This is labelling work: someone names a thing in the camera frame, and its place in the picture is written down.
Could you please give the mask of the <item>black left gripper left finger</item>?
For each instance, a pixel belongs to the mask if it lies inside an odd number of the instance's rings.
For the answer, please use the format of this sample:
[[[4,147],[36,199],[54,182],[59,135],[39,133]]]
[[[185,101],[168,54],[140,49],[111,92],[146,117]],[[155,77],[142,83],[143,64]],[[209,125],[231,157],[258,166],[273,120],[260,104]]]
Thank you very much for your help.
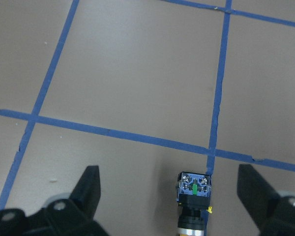
[[[99,166],[87,166],[69,199],[88,218],[93,219],[100,201]]]

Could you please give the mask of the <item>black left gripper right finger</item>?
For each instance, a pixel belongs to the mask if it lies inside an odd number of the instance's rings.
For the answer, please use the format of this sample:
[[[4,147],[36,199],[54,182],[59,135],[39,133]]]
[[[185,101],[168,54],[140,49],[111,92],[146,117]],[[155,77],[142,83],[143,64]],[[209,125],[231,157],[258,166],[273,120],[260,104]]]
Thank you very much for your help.
[[[259,232],[264,233],[280,195],[250,164],[239,165],[236,192]]]

